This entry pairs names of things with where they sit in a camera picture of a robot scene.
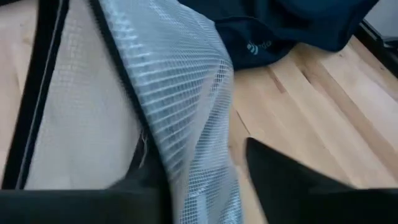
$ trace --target clear mesh panel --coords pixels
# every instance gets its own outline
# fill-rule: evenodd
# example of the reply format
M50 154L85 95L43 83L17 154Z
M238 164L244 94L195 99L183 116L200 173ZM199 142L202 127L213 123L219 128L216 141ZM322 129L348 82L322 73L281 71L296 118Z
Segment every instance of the clear mesh panel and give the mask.
M102 189L140 133L85 1L70 1L25 189Z
M159 147L176 223L241 223L228 154L233 67L214 24L176 0L100 0Z

